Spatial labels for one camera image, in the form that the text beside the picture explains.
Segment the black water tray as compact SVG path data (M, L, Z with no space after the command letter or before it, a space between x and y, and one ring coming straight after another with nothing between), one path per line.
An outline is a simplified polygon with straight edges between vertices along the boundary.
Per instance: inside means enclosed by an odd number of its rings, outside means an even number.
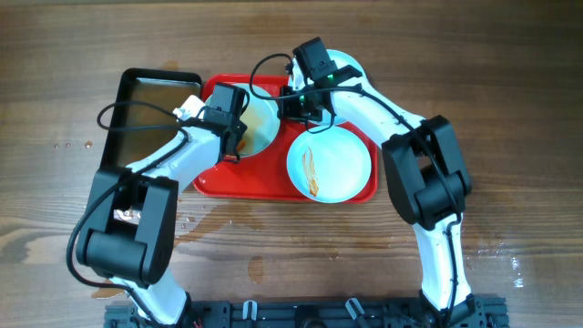
M177 135L179 124L169 116L191 95L201 94L199 75L146 68L129 68L121 76L117 102L127 105L113 109L110 126L130 128L152 126L152 130L109 132L100 166L125 167L142 160Z

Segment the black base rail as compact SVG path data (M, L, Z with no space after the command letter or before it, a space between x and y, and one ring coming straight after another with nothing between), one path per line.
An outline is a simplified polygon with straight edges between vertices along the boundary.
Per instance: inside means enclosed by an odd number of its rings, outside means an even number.
M469 296L452 314L419 298L344 302L193 302L179 327L450 327L508 328L506 300Z

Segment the red plastic tray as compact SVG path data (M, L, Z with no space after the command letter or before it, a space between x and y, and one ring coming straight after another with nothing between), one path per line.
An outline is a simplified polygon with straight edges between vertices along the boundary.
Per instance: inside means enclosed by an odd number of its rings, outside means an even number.
M249 86L249 75L219 74L206 81L202 90L204 100L208 99L216 83L242 84ZM284 76L256 76L253 79L254 90L259 88L277 97L281 87L288 85ZM367 147L372 172L363 189L354 197L343 202L363 203L368 201L378 188L378 147L362 131L350 123L343 123L345 128L354 133ZM287 173L286 159L292 142L304 132L300 123L284 120L276 139L258 155L243 158L238 164L223 161L212 169L198 175L192 181L193 187L208 197L241 198L255 200L311 201L302 195L292 184Z

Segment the stained white plate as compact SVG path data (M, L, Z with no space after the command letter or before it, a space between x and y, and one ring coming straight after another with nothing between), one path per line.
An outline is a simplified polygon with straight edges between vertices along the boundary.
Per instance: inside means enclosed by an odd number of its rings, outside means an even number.
M247 141L247 146L245 147L244 152L240 154L240 157L247 158L258 155L269 147L279 133L281 120L277 117L277 105L274 100L269 100L271 95L265 88L253 86L253 92L251 92L248 83L226 84L232 84L236 87L244 88L249 92L249 105L240 117L241 121L247 126L247 130L242 137L242 139Z
M359 194L373 170L368 148L346 128L301 133L291 144L286 169L303 196L320 203L340 203Z

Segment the orange sponge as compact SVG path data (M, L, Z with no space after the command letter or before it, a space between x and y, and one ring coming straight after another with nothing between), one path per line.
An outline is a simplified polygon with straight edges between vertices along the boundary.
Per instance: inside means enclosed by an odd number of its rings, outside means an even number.
M242 140L239 142L239 144L237 145L237 147L236 147L236 151L237 151L239 154L242 154L242 153L244 152L244 150L245 150L245 147L246 147L246 146L247 146L247 141L246 141L245 139L242 139Z

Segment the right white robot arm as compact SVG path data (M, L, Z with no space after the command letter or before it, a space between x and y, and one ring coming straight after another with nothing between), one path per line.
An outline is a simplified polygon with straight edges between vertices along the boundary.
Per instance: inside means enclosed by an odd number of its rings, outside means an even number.
M423 118L398 107L369 85L283 87L281 100L294 115L323 105L360 129L381 149L391 202L414 228L420 252L425 304L443 323L468 306L461 223L472 189L451 123Z

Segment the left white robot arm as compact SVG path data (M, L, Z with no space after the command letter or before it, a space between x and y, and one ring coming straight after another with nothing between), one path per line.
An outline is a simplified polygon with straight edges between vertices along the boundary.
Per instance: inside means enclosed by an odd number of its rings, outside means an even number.
M82 284L121 289L133 301L127 324L198 327L201 316L169 269L178 196L198 175L225 159L240 160L237 145L250 103L235 87L206 105L190 96L169 112L173 139L124 168L101 168L87 208L71 232L66 266Z

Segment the top clean white plate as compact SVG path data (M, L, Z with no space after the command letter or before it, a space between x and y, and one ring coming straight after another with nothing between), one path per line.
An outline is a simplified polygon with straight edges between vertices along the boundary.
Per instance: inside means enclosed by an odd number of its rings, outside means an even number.
M328 49L327 53L338 68L352 66L362 73L362 77L367 78L363 67L352 56L335 49ZM288 79L288 86L291 87L293 91L300 91L305 87L304 78L297 59L292 60L292 69L291 75ZM332 116L330 112L327 109L324 109L322 111L322 119L320 121L311 119L310 123L319 126L329 126L331 118Z

